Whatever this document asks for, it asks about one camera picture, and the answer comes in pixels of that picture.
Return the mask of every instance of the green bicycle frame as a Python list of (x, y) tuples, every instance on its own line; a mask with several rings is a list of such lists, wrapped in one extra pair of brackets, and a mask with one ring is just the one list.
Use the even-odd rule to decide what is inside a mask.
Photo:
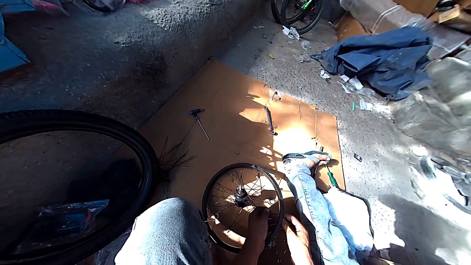
[(301, 9), (302, 10), (308, 9), (308, 7), (311, 3), (312, 3), (312, 0), (307, 0), (304, 4), (302, 4)]

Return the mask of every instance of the person's left hand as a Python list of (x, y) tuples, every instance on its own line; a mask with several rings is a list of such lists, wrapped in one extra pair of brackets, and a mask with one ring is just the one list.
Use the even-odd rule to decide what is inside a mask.
[(270, 209), (259, 206), (249, 214), (249, 234), (244, 243), (250, 246), (258, 254), (265, 248), (265, 238), (267, 238), (268, 225), (271, 219), (276, 218), (276, 214), (271, 213)]

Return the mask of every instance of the jeans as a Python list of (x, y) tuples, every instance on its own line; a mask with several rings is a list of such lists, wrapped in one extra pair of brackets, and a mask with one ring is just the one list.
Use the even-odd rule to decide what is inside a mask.
[[(332, 218), (310, 167), (298, 159), (285, 160), (286, 180), (301, 222), (309, 232), (315, 265), (357, 265)], [(180, 198), (166, 199), (136, 218), (130, 236), (116, 255), (117, 265), (209, 265), (206, 224), (200, 210)]]

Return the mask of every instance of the t-handle wrench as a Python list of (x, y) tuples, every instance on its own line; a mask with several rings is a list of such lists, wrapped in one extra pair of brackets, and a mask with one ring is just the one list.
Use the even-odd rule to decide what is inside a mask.
[(270, 131), (272, 135), (276, 135), (275, 130), (273, 129), (273, 123), (271, 122), (271, 117), (270, 117), (270, 112), (268, 110), (267, 106), (263, 107), (267, 111), (267, 119), (268, 119), (268, 125), (270, 126)]
[(194, 110), (190, 110), (190, 114), (193, 115), (193, 116), (195, 116), (195, 119), (196, 119), (196, 120), (198, 121), (198, 123), (200, 124), (201, 129), (203, 129), (203, 132), (204, 132), (204, 134), (206, 135), (206, 138), (208, 138), (208, 140), (209, 140), (208, 134), (207, 134), (206, 131), (204, 130), (203, 125), (201, 125), (200, 118), (198, 117), (198, 113), (201, 113), (201, 112), (203, 112), (203, 111), (204, 111), (204, 108), (196, 108), (196, 109), (194, 109)]

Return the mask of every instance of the bare foot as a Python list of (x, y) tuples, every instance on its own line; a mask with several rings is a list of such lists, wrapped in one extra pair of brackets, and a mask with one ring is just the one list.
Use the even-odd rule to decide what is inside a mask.
[(298, 159), (302, 161), (303, 163), (307, 164), (310, 168), (313, 168), (315, 166), (326, 165), (328, 162), (327, 160), (330, 160), (330, 157), (327, 155), (312, 154), (312, 156), (317, 157), (320, 160), (319, 163), (314, 163), (314, 161), (312, 161), (309, 158), (298, 158)]

